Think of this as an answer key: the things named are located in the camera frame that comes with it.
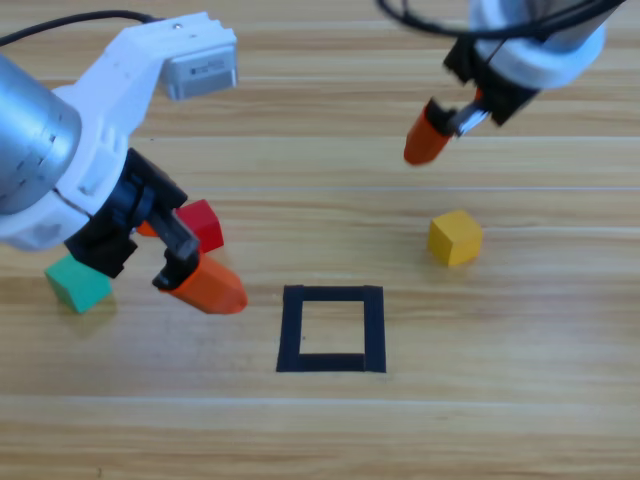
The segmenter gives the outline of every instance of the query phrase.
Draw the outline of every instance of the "yellow cube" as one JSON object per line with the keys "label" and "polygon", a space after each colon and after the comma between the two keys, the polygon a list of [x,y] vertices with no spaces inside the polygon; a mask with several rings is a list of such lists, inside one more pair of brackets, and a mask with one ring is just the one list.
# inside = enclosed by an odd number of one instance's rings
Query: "yellow cube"
{"label": "yellow cube", "polygon": [[482,247],[482,227],[464,210],[431,221],[427,248],[442,263],[459,265],[475,258]]}

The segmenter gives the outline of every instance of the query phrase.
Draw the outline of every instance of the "wood grain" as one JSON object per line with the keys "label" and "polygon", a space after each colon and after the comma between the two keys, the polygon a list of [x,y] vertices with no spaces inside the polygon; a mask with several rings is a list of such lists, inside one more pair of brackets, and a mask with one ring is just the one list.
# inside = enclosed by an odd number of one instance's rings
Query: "wood grain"
{"label": "wood grain", "polygon": [[[0,7],[0,35],[97,0]],[[467,2],[416,2],[447,19]],[[132,144],[218,212],[250,306],[202,315],[153,289],[140,248],[84,316],[43,270],[61,248],[0,248],[0,478],[636,480],[640,476],[640,4],[569,88],[427,168],[401,159],[423,102],[470,90],[451,43],[369,0],[123,0],[208,10],[239,37],[241,85],[159,92]],[[72,82],[128,22],[2,50]],[[429,221],[465,208],[481,256],[446,269]],[[385,287],[388,373],[277,374],[285,284]],[[306,310],[303,350],[361,351],[357,306]]]}

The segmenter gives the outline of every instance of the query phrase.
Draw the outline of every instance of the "black square outline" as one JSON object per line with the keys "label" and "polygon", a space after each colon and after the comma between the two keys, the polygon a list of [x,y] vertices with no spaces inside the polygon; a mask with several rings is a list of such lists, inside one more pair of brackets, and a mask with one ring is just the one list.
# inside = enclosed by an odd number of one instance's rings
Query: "black square outline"
{"label": "black square outline", "polygon": [[[314,302],[364,303],[364,354],[300,353],[302,306]],[[386,373],[382,287],[306,287],[285,285],[277,372]]]}

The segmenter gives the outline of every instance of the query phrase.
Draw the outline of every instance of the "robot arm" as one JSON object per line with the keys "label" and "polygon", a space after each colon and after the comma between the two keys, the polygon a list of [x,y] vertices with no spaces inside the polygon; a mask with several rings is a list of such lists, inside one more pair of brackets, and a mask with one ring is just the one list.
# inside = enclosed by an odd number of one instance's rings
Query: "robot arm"
{"label": "robot arm", "polygon": [[[405,160],[411,165],[432,162],[452,138],[465,135],[484,120],[491,118],[502,126],[540,91],[569,85],[600,55],[606,40],[605,21],[623,2],[470,0],[470,30],[457,35],[444,66],[462,84],[473,82],[474,99],[457,110],[445,109],[432,98],[407,135]],[[384,0],[378,4],[401,23],[422,29],[407,16],[406,0],[404,15],[394,14]],[[566,21],[569,13],[585,20],[538,36],[496,33],[546,19]]]}
{"label": "robot arm", "polygon": [[234,88],[233,31],[206,13],[126,28],[53,92],[0,56],[0,241],[25,251],[64,243],[115,278],[147,222],[167,246],[153,284],[207,313],[236,313],[246,305],[240,281],[200,255],[175,215],[187,195],[128,147],[158,83],[174,101]]}

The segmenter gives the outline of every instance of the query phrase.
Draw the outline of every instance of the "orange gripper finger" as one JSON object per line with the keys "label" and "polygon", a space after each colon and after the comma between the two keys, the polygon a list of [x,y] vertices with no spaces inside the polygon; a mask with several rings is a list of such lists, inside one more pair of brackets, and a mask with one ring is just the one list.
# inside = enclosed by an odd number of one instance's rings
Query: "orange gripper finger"
{"label": "orange gripper finger", "polygon": [[212,314],[240,313],[249,300],[240,278],[224,265],[206,255],[200,256],[198,268],[175,290],[161,290]]}
{"label": "orange gripper finger", "polygon": [[404,148],[404,159],[411,165],[422,165],[432,162],[451,140],[451,136],[442,135],[427,120],[426,108],[407,135]]}
{"label": "orange gripper finger", "polygon": [[143,222],[137,229],[137,232],[143,237],[157,237],[158,234],[153,230],[148,222]]}

